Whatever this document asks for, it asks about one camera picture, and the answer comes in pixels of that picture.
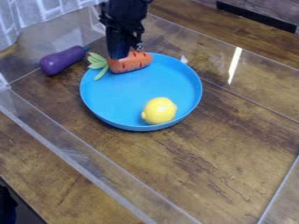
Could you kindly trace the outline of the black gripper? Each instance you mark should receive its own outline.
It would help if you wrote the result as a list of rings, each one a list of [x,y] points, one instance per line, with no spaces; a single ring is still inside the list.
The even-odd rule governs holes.
[[[141,51],[143,20],[151,0],[107,0],[99,4],[99,22],[107,27],[107,50],[112,60],[127,57],[129,47]]]

